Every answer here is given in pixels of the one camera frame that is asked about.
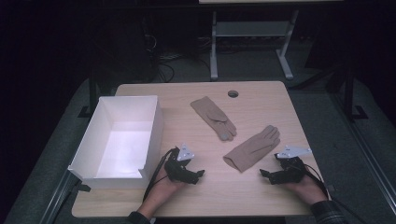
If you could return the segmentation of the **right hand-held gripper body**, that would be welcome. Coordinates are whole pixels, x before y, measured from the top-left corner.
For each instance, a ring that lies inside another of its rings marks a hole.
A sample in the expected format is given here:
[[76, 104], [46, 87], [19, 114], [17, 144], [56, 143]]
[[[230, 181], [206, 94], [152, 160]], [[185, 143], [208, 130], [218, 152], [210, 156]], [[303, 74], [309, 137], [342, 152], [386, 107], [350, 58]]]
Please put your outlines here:
[[310, 148], [285, 146], [281, 152], [275, 154], [282, 171], [276, 172], [275, 183], [298, 183], [304, 177], [304, 163], [300, 156], [310, 154]]

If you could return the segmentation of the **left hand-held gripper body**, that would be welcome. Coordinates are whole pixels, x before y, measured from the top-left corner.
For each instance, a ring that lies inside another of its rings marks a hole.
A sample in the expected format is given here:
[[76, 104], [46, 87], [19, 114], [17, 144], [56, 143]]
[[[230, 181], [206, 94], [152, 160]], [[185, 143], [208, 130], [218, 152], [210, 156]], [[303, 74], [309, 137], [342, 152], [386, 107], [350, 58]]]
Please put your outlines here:
[[187, 183], [188, 178], [193, 176], [192, 171], [189, 171], [186, 166], [193, 158], [194, 154], [185, 144], [182, 144], [181, 147], [172, 148], [164, 166], [168, 177], [172, 181]]

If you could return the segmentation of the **beige fabric glove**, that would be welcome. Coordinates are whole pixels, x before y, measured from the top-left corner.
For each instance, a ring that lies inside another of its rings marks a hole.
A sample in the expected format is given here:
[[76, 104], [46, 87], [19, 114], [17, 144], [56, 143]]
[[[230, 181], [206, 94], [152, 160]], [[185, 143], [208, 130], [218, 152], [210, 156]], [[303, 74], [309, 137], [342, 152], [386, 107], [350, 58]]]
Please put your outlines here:
[[268, 125], [262, 132], [253, 135], [227, 153], [223, 160], [238, 172], [243, 173], [275, 149], [279, 143], [278, 128]]
[[215, 131], [221, 141], [233, 141], [236, 127], [227, 115], [207, 96], [191, 102], [194, 111]]

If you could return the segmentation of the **white cardboard box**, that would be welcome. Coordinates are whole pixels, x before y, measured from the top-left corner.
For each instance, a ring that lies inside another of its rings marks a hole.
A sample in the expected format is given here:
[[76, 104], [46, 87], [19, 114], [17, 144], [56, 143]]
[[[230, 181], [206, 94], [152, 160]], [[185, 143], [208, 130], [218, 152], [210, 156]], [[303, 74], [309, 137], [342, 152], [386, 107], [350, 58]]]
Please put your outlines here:
[[68, 170], [91, 189], [144, 189], [162, 137], [156, 95], [102, 97]]

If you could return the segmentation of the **person's left hand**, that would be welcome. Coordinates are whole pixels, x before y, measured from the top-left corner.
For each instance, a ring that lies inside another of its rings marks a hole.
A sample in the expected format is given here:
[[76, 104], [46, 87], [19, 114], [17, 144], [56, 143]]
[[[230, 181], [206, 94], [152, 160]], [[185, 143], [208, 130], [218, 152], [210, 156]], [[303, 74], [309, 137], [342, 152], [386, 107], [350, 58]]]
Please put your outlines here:
[[165, 170], [161, 169], [148, 193], [146, 202], [165, 203], [185, 186], [186, 183], [170, 180]]

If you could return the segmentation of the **person's right hand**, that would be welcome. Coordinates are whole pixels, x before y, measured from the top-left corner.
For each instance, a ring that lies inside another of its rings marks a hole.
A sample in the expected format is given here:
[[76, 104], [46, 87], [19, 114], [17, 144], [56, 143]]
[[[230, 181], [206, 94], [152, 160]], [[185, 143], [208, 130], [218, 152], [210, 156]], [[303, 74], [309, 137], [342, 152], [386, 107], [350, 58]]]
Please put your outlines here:
[[322, 189], [307, 175], [305, 175], [299, 183], [287, 183], [284, 184], [283, 187], [295, 193], [308, 205], [328, 200]]

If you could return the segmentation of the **black stand leg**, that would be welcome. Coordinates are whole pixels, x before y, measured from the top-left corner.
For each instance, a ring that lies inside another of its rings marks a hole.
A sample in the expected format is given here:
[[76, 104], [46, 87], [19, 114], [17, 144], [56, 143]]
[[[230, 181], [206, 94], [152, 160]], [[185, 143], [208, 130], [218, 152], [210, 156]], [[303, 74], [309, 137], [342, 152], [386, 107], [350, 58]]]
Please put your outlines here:
[[344, 106], [343, 111], [346, 118], [350, 122], [354, 122], [356, 119], [368, 119], [367, 114], [360, 105], [353, 104], [354, 95], [354, 73], [352, 67], [346, 64], [343, 68], [344, 72]]
[[92, 67], [91, 73], [89, 75], [89, 104], [84, 105], [78, 114], [79, 118], [90, 119], [94, 113], [94, 110], [98, 103], [98, 69], [99, 66], [95, 65]]

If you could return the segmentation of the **grey metal stand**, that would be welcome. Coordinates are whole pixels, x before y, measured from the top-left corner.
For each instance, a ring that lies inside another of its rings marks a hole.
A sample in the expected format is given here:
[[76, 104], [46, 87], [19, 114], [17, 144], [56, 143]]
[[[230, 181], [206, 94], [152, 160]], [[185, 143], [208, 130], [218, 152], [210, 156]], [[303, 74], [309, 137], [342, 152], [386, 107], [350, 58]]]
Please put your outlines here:
[[217, 60], [217, 39], [219, 37], [283, 37], [284, 42], [276, 50], [276, 57], [281, 65], [286, 79], [293, 79], [286, 53], [299, 15], [294, 10], [288, 21], [218, 21], [217, 12], [212, 15], [211, 50], [210, 50], [210, 79], [219, 78]]

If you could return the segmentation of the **aluminium floor rail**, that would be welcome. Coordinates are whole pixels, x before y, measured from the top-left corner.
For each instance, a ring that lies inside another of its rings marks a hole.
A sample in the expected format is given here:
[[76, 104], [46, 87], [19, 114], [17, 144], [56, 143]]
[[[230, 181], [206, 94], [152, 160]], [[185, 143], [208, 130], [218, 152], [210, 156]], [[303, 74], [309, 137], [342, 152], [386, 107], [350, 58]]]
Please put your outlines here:
[[389, 182], [388, 177], [378, 163], [378, 160], [372, 152], [371, 146], [363, 137], [363, 134], [357, 126], [355, 120], [351, 119], [344, 111], [344, 106], [342, 101], [340, 100], [340, 97], [332, 94], [330, 98], [332, 99], [332, 102], [335, 104], [337, 111], [341, 114], [341, 117], [346, 123], [346, 126], [348, 127], [353, 138], [358, 144], [363, 160], [367, 164], [368, 169], [372, 174], [375, 183], [378, 185], [384, 199], [389, 205], [392, 214], [396, 216], [396, 188], [394, 188]]
[[64, 172], [60, 183], [57, 185], [55, 191], [50, 197], [49, 204], [47, 205], [39, 224], [53, 224], [78, 181], [79, 179], [71, 172]]

